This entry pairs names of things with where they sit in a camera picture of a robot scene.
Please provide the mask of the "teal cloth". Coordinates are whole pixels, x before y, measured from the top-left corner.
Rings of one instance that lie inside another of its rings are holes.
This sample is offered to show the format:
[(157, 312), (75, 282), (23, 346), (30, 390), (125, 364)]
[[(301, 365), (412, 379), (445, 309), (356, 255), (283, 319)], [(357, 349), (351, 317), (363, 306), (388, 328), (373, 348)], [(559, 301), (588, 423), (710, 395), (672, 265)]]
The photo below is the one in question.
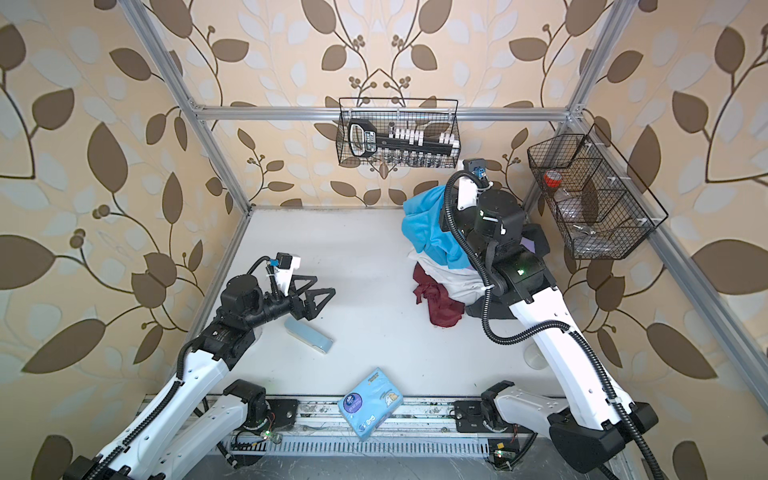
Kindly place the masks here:
[(449, 269), (466, 269), (470, 267), (466, 253), (451, 232), (440, 227), (444, 196), (445, 186), (439, 185), (407, 200), (401, 230), (417, 253)]

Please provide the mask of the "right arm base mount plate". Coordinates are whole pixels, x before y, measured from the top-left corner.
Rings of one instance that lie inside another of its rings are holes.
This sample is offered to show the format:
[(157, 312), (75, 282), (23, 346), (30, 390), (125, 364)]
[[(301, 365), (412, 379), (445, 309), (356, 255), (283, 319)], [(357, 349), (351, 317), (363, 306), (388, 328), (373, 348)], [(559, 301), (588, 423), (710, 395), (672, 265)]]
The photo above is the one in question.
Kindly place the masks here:
[(453, 402), (453, 417), (460, 433), (488, 433), (512, 435), (532, 434), (533, 431), (518, 424), (504, 421), (489, 401), (456, 400)]

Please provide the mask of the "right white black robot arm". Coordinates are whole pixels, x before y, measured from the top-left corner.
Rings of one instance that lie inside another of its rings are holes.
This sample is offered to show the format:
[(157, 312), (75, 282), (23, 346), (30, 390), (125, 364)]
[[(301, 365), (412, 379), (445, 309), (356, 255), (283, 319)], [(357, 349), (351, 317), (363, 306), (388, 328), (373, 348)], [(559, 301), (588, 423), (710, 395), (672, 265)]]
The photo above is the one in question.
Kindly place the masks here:
[(442, 220), (483, 283), (481, 326), (493, 343), (531, 339), (553, 370), (565, 402), (530, 394), (512, 382), (491, 390), (491, 410), (551, 440), (574, 470), (614, 475), (609, 461), (635, 444), (654, 479), (664, 476), (643, 435), (658, 422), (611, 377), (584, 338), (543, 260), (523, 246), (525, 213), (511, 195), (491, 188), (482, 168), (447, 181)]

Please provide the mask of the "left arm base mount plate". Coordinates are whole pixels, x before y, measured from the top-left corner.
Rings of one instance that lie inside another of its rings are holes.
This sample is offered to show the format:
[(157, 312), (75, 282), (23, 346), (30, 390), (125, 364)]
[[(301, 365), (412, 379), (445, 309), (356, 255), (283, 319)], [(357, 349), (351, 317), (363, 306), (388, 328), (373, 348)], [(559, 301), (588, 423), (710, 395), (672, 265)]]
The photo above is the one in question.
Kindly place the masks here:
[(236, 397), (236, 411), (243, 411), (245, 420), (234, 431), (264, 433), (275, 428), (288, 428), (295, 424), (298, 417), (299, 401), (294, 398), (261, 398), (244, 402)]

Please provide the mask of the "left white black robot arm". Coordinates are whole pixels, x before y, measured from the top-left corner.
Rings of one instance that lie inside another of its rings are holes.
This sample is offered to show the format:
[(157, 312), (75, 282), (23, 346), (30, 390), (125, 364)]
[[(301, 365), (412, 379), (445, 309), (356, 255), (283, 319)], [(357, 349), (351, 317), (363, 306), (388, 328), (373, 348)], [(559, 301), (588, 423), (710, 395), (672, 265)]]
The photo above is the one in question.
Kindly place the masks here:
[(282, 252), (257, 259), (266, 289), (254, 269), (229, 279), (213, 320), (182, 346), (160, 393), (98, 454), (74, 459), (64, 478), (181, 479), (210, 450), (225, 452), (224, 439), (237, 430), (271, 440), (277, 415), (264, 387), (237, 379), (211, 407), (205, 403), (255, 343), (258, 328), (285, 316), (311, 321), (335, 296), (335, 289), (317, 287), (317, 277), (296, 274), (299, 264)]

